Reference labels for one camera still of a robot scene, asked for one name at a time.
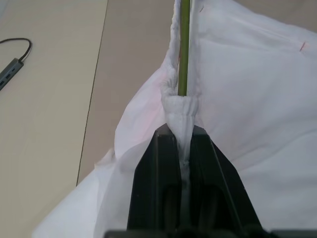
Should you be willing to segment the white cloth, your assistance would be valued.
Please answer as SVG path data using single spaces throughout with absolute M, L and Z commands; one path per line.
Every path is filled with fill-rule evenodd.
M 317 33 L 234 0 L 193 0 L 187 96 L 176 93 L 180 0 L 161 67 L 127 105 L 114 148 L 32 238 L 101 238 L 127 225 L 133 172 L 167 124 L 189 156 L 195 124 L 233 163 L 266 229 L 317 229 Z

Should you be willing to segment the green wire hanger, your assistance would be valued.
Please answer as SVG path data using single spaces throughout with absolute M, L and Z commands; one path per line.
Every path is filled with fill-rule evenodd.
M 180 59 L 178 74 L 178 95 L 187 95 L 189 33 L 190 33 L 191 0 L 181 0 L 180 3 Z

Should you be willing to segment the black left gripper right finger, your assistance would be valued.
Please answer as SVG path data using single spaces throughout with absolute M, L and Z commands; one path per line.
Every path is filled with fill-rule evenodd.
M 243 231 L 261 226 L 237 170 L 198 126 L 193 130 L 189 165 L 190 219 L 194 227 Z

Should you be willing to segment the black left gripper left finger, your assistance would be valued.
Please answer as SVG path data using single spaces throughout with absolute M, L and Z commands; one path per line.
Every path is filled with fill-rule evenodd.
M 177 141 L 164 124 L 155 130 L 135 169 L 127 229 L 176 230 L 181 192 Z

